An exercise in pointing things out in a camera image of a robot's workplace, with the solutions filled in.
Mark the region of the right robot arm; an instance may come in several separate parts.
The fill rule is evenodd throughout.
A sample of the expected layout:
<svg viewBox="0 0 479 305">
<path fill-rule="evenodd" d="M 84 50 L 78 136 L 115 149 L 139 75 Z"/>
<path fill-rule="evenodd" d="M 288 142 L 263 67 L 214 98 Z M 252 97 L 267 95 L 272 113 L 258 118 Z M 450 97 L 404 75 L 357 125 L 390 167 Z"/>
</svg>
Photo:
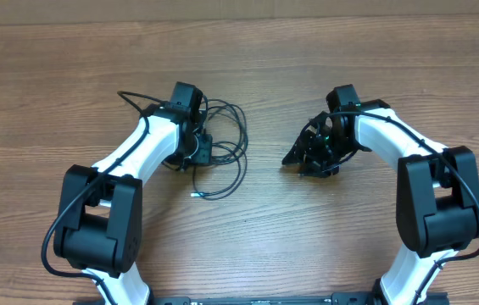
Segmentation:
<svg viewBox="0 0 479 305">
<path fill-rule="evenodd" d="M 447 304 L 429 286 L 445 264 L 479 256 L 479 175 L 474 153 L 446 147 L 405 124 L 381 99 L 362 102 L 353 85 L 326 96 L 327 111 L 300 131 L 281 161 L 303 176 L 336 175 L 357 152 L 374 152 L 397 174 L 402 245 L 371 291 L 334 292 L 332 304 Z"/>
</svg>

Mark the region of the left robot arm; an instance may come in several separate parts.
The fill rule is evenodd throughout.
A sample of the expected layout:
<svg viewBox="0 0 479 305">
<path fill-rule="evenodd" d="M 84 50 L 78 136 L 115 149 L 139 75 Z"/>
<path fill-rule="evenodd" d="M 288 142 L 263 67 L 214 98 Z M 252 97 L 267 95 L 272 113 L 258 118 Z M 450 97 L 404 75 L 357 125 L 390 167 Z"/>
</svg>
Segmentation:
<svg viewBox="0 0 479 305">
<path fill-rule="evenodd" d="M 206 111 L 203 92 L 175 84 L 168 101 L 152 99 L 139 111 L 136 129 L 106 158 L 91 167 L 73 165 L 64 175 L 57 218 L 42 245 L 46 257 L 68 261 L 72 271 L 61 277 L 88 278 L 102 304 L 149 304 L 153 293 L 136 266 L 142 241 L 142 189 L 167 162 L 185 168 L 210 160 L 201 128 Z"/>
</svg>

